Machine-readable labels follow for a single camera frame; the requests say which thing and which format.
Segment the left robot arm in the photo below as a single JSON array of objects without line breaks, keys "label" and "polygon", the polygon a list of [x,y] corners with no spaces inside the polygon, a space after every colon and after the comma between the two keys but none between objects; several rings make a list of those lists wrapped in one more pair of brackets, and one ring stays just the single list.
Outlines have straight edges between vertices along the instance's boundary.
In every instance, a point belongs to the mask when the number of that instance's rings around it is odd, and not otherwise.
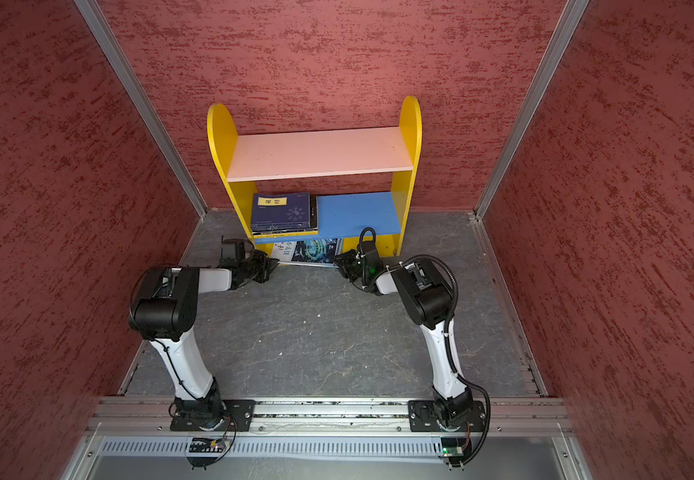
[{"label": "left robot arm", "polygon": [[218,382],[207,369],[195,334],[201,294],[237,290],[269,280],[278,261],[255,250],[218,268],[158,265],[137,281],[129,306],[132,330],[163,360],[174,385],[172,428],[215,431],[231,420]]}]

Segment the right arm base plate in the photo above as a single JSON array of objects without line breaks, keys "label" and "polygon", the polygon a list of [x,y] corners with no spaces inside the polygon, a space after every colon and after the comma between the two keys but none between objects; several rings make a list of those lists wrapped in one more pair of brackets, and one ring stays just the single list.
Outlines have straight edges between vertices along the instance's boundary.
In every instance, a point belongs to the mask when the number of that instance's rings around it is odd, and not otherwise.
[{"label": "right arm base plate", "polygon": [[482,432],[487,419],[481,401],[410,400],[407,407],[412,432]]}]

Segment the navy book yellow label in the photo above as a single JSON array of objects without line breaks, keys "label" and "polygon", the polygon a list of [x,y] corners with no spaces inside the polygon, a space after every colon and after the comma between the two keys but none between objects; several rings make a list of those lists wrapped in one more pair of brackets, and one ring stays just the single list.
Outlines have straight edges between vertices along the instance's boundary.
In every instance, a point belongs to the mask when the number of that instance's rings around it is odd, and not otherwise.
[{"label": "navy book yellow label", "polygon": [[317,200],[310,193],[255,194],[251,231],[255,235],[317,230]]}]

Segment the white science magazine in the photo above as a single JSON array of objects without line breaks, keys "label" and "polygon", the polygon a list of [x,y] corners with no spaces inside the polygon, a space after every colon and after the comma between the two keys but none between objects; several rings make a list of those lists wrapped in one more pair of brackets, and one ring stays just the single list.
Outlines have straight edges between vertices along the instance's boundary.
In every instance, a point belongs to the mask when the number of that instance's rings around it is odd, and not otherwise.
[{"label": "white science magazine", "polygon": [[271,257],[284,265],[333,268],[342,243],[339,238],[275,243]]}]

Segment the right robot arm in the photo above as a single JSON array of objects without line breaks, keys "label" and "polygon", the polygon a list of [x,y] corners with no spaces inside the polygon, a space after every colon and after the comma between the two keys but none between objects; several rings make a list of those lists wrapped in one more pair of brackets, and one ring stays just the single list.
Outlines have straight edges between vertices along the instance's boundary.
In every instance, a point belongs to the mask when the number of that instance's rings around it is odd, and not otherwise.
[{"label": "right robot arm", "polygon": [[437,422],[448,431],[464,425],[474,400],[456,356],[453,325],[459,291],[451,269],[432,255],[419,254],[388,266],[378,257],[355,250],[336,256],[335,265],[350,283],[359,281],[358,289],[365,293],[399,295],[424,337],[432,367],[432,408]]}]

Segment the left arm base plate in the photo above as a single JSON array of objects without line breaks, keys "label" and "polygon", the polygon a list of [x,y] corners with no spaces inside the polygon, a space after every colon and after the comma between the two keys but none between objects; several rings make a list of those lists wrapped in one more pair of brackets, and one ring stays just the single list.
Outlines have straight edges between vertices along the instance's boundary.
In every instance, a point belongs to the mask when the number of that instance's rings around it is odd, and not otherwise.
[{"label": "left arm base plate", "polygon": [[176,398],[169,407],[174,432],[246,432],[256,402],[250,399],[220,400],[218,404]]}]

